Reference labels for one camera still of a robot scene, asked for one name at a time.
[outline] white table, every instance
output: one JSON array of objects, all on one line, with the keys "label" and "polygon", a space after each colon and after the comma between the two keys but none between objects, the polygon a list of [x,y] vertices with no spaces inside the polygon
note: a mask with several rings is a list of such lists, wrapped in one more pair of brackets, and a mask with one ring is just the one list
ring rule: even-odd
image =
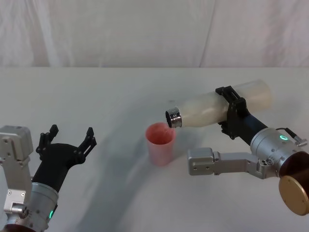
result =
[{"label": "white table", "polygon": [[[274,104],[254,115],[309,138],[308,76],[309,69],[0,69],[0,124],[29,127],[35,148],[54,123],[60,130],[55,142],[73,145],[94,128],[98,145],[69,171],[49,232],[304,232],[308,217],[287,209],[278,178],[189,176],[189,148],[249,151],[218,125],[177,130],[178,158],[165,168],[148,162],[143,133],[165,120],[174,99],[261,78]],[[31,174],[39,164],[33,153]],[[0,186],[3,205],[3,171]]]}]

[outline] metal bracket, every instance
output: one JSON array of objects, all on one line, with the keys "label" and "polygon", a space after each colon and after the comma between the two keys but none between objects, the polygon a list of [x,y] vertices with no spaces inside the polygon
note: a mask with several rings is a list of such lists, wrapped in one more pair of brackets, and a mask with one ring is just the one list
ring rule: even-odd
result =
[{"label": "metal bracket", "polygon": [[271,160],[259,160],[250,153],[219,153],[211,148],[188,151],[190,175],[219,175],[246,172],[260,179],[276,176]]},{"label": "metal bracket", "polygon": [[33,151],[30,130],[26,127],[4,126],[0,129],[0,165],[4,169],[8,193],[4,203],[7,214],[27,216],[31,176],[28,167]]},{"label": "metal bracket", "polygon": [[226,121],[219,122],[222,133],[227,134],[231,139],[240,137],[250,145],[252,138],[267,126],[250,114],[246,100],[240,97],[231,86],[217,88],[216,93],[223,96],[229,103]]}]

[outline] screw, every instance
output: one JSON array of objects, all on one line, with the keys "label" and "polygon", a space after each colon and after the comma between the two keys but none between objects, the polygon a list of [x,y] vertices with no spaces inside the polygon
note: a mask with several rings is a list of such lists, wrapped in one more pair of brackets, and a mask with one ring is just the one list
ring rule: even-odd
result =
[{"label": "screw", "polygon": [[268,165],[272,165],[273,164],[271,159],[267,159],[266,161],[267,161]]}]

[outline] gold circular base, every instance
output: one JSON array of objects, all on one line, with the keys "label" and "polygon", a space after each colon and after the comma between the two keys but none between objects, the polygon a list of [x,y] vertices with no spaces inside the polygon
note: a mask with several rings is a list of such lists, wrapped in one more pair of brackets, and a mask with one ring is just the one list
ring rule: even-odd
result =
[{"label": "gold circular base", "polygon": [[309,213],[309,199],[304,188],[293,177],[286,175],[279,182],[280,195],[286,206],[298,215]]}]

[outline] plastic cup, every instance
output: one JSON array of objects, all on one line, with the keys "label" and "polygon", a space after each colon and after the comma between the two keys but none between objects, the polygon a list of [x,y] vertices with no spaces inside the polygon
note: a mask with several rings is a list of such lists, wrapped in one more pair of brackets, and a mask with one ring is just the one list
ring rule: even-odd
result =
[{"label": "plastic cup", "polygon": [[149,126],[145,133],[149,158],[152,164],[165,166],[173,160],[173,146],[176,138],[174,129],[164,122]]}]

